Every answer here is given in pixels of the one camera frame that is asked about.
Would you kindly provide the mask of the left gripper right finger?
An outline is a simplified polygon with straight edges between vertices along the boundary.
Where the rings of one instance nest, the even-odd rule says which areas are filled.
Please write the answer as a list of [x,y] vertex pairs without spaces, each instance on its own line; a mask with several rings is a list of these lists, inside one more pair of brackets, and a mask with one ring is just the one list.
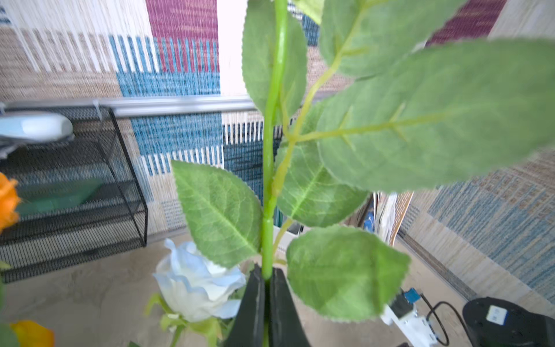
[[268,342],[271,347],[310,347],[282,269],[273,268],[267,287]]

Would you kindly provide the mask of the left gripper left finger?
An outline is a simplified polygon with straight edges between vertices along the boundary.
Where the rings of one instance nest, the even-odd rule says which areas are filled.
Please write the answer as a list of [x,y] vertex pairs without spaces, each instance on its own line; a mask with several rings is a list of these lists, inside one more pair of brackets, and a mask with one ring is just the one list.
[[255,265],[225,347],[263,347],[265,297],[265,280],[260,266]]

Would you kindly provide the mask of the yellow orange tulip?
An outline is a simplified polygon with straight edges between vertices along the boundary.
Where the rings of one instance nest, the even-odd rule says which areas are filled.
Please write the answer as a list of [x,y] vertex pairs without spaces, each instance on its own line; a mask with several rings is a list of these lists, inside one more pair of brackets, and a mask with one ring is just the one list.
[[10,323],[20,347],[55,347],[55,334],[31,320]]

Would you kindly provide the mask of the orange rose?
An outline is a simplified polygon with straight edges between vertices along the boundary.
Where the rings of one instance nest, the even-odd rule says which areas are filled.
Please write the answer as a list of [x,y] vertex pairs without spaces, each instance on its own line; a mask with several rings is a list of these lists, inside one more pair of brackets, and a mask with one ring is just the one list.
[[16,209],[21,203],[21,199],[16,190],[18,182],[15,179],[9,179],[3,173],[0,176],[0,231],[3,232],[19,221],[20,217]]

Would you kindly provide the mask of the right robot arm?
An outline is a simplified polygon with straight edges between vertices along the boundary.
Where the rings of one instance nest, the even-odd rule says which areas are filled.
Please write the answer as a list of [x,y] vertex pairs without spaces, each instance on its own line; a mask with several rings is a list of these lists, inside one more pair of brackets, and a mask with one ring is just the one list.
[[469,301],[462,310],[473,346],[554,345],[554,319],[512,302],[485,297]]

